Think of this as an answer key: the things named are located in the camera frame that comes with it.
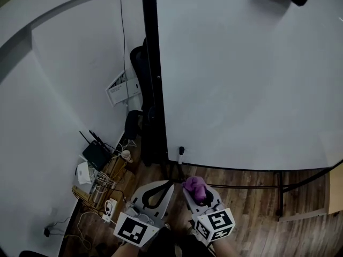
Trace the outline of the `large whiteboard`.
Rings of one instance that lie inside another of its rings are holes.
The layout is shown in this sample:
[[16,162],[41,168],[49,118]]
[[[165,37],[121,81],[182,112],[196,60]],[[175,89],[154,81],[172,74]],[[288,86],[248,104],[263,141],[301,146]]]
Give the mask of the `large whiteboard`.
[[343,0],[143,0],[162,151],[243,170],[343,159]]

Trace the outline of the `white wall box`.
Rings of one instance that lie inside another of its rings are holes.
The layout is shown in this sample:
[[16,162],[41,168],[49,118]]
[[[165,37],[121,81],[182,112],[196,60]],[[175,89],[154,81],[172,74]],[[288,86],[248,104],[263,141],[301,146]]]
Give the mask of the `white wall box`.
[[141,88],[137,77],[125,78],[123,71],[105,90],[107,98],[112,107],[116,104],[127,101],[129,98],[141,94]]

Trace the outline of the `white power strip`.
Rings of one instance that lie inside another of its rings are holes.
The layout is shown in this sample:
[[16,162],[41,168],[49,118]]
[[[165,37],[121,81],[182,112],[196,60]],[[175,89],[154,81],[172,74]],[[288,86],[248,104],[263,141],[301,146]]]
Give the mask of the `white power strip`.
[[105,213],[102,215],[102,219],[106,222],[106,223],[111,223],[114,222],[112,220],[114,213],[115,213],[115,209],[117,206],[117,201],[110,198],[109,200],[105,201]]

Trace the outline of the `person's black trousers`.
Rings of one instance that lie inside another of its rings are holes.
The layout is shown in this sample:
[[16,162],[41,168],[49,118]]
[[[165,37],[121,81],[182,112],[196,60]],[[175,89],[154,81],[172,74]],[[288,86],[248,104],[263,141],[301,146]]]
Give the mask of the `person's black trousers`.
[[176,257],[176,245],[181,249],[181,257],[214,257],[195,235],[183,235],[176,239],[166,227],[163,227],[154,239],[149,249],[151,257]]

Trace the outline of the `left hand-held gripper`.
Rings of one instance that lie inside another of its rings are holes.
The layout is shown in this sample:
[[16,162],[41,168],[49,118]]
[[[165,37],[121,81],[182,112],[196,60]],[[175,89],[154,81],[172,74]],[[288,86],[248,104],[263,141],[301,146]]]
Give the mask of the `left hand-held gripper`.
[[174,192],[171,180],[155,181],[139,187],[120,212],[114,235],[139,248],[147,244],[164,226],[164,217]]

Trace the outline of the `black router with antennas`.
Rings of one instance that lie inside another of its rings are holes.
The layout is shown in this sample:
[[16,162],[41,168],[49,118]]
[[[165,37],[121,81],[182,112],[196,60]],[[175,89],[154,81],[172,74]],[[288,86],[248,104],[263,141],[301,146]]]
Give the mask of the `black router with antennas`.
[[79,131],[81,136],[88,142],[88,146],[82,152],[83,157],[90,163],[90,165],[97,171],[102,171],[104,167],[112,159],[112,154],[105,143],[91,130],[89,133],[93,136],[92,142],[88,141],[86,137]]

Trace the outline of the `white network device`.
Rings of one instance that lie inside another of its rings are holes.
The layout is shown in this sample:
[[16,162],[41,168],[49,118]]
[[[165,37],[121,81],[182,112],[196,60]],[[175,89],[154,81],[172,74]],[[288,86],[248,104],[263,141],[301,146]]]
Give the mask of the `white network device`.
[[77,166],[77,180],[79,185],[92,184],[94,181],[95,171],[88,162],[83,162]]

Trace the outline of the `purple microfibre cloth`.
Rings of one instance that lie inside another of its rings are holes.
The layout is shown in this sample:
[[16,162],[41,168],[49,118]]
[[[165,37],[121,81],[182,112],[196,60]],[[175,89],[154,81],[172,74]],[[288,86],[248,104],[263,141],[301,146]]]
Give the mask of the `purple microfibre cloth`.
[[202,203],[206,200],[206,183],[202,177],[188,177],[182,185],[190,193],[195,202]]

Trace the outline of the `stack of cardboard boxes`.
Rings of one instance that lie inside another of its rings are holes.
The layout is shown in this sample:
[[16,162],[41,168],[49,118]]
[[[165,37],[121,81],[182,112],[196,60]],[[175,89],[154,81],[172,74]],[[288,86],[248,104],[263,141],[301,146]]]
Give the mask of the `stack of cardboard boxes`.
[[94,171],[94,181],[91,185],[79,185],[75,176],[72,185],[73,195],[86,208],[101,216],[105,213],[105,201],[110,198],[116,200],[116,208],[121,209],[128,201],[129,191],[135,179],[135,175],[128,169],[128,163],[117,157],[102,171]]

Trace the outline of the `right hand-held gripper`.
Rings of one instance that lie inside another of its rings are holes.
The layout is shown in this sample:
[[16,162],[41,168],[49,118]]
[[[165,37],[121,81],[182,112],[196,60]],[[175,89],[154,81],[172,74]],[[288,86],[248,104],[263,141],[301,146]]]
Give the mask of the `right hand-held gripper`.
[[205,206],[199,206],[189,191],[183,188],[187,207],[193,213],[191,215],[194,221],[193,228],[200,235],[200,241],[205,246],[210,246],[214,241],[231,234],[235,227],[235,220],[231,209],[224,207],[217,190],[207,186],[205,192]]

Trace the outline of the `light wooden table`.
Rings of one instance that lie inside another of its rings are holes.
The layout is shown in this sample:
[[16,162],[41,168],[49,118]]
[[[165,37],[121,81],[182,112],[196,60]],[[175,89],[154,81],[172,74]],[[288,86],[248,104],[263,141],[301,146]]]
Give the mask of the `light wooden table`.
[[[294,190],[298,187],[304,186],[321,176],[325,176],[325,197],[324,207],[304,214],[296,214],[293,216],[283,216],[283,196],[284,193]],[[277,216],[279,222],[289,222],[296,220],[303,220],[307,218],[324,216],[334,214],[343,210],[343,164],[337,164],[332,168],[326,168],[321,172],[313,175],[312,177],[299,182],[298,184],[288,186],[286,188],[281,187],[282,176],[280,175],[280,207],[277,210]]]

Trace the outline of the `person's right forearm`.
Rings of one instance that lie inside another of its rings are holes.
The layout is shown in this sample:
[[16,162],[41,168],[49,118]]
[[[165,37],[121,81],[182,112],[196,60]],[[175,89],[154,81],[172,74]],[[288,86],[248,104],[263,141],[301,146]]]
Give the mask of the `person's right forearm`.
[[229,237],[215,240],[212,245],[216,257],[241,257],[234,242]]

